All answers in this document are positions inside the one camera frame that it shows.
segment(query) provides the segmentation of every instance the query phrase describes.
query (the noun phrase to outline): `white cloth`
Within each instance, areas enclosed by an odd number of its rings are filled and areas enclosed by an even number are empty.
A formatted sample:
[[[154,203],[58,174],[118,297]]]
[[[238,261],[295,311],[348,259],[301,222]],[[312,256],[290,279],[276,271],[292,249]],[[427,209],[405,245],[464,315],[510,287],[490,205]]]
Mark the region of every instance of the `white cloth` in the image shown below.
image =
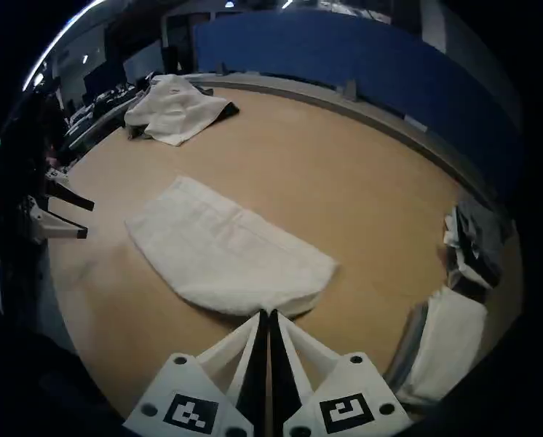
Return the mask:
[[[213,123],[228,100],[203,95],[189,81],[174,74],[155,76],[147,95],[128,109],[124,121],[148,127],[152,138],[178,146]]]
[[[126,226],[176,293],[226,314],[306,312],[336,268],[310,244],[187,177]]]
[[[439,401],[466,376],[480,347],[486,308],[443,286],[428,301],[427,321],[402,402]]]

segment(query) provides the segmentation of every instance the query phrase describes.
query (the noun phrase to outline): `desk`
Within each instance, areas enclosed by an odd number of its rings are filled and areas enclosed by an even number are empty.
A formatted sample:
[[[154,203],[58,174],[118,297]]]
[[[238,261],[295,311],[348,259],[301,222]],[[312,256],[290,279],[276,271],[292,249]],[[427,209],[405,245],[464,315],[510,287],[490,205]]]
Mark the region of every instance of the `desk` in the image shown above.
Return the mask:
[[[325,109],[216,89],[241,112],[175,148],[116,130],[71,169],[95,210],[52,200],[88,226],[49,242],[53,283],[80,358],[127,416],[167,357],[196,355],[239,320],[192,307],[153,271],[124,220],[186,175],[332,256],[340,268],[297,324],[339,353],[365,351],[380,371],[409,309],[445,280],[443,217],[462,188],[396,140]]]

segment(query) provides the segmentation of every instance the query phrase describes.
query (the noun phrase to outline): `white towel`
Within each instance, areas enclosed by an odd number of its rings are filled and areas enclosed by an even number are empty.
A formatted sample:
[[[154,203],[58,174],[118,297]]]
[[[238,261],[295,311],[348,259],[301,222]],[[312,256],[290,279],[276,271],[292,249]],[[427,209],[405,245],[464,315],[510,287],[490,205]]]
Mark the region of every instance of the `white towel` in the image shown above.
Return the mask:
[[[154,84],[124,115],[130,126],[148,127],[144,133],[178,146],[213,123],[228,100],[203,95],[189,81],[174,74],[155,76]]]
[[[439,401],[469,371],[480,347],[487,310],[443,286],[429,298],[419,351],[405,383],[402,402]]]
[[[126,225],[176,293],[226,314],[308,311],[336,268],[310,244],[187,177]]]

